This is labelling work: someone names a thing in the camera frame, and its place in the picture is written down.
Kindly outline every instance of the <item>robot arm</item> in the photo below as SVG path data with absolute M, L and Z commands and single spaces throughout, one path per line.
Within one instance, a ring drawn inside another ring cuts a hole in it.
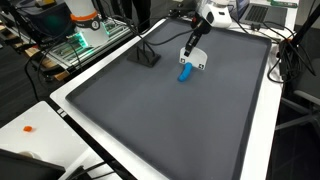
M 185 56 L 189 56 L 202 34 L 208 34 L 211 27 L 228 28 L 231 17 L 227 5 L 229 0 L 201 0 L 198 10 L 192 19 L 191 27 L 196 28 L 191 34 L 185 48 Z

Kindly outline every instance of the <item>white table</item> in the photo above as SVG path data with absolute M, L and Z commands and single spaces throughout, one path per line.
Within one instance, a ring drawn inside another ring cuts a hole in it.
M 252 0 L 252 2 L 267 4 L 266 1 L 262 0 Z M 294 27 L 296 14 L 297 9 L 288 9 L 286 26 L 290 29 L 293 29 Z M 66 95 L 69 94 L 72 90 L 74 90 L 88 78 L 93 76 L 100 69 L 108 65 L 112 60 L 114 60 L 121 53 L 126 51 L 138 41 L 138 37 L 132 39 L 131 41 L 114 51 L 112 54 L 105 57 L 100 62 L 80 74 L 78 77 L 52 93 L 50 97 L 80 126 L 82 126 L 93 138 L 95 138 L 101 144 L 101 146 L 103 146 L 114 158 L 116 158 L 125 168 L 127 168 L 127 170 L 131 172 L 136 178 L 146 180 L 166 179 L 164 175 L 152 168 L 149 164 L 144 162 L 141 158 L 139 158 L 124 145 L 122 145 L 119 141 L 113 138 L 109 133 L 93 123 L 89 118 L 78 111 L 65 99 Z M 265 179 L 266 177 L 274 135 L 274 128 L 276 124 L 282 91 L 281 85 L 270 82 L 267 79 L 266 75 L 268 69 L 276 61 L 275 51 L 276 48 L 273 47 L 273 51 L 269 56 L 268 65 L 264 72 L 259 99 L 257 102 L 245 155 L 245 161 L 243 164 L 241 175 L 242 180 L 260 180 Z
M 23 131 L 32 126 L 31 132 Z M 0 129 L 0 148 L 19 153 L 29 151 L 38 155 L 42 161 L 63 166 L 66 179 L 77 167 L 84 169 L 103 162 L 103 160 L 73 131 L 66 122 L 44 101 L 9 122 Z M 96 177 L 113 170 L 103 165 L 88 174 Z M 111 174 L 101 180 L 120 180 Z

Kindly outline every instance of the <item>black mat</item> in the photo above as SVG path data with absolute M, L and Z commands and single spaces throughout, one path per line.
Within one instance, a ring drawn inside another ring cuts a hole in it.
M 188 29 L 168 20 L 147 39 Z M 189 35 L 155 47 L 162 58 L 154 68 L 124 53 L 67 99 L 170 179 L 239 179 L 271 42 L 213 29 L 198 44 L 206 70 L 180 83 L 179 51 Z

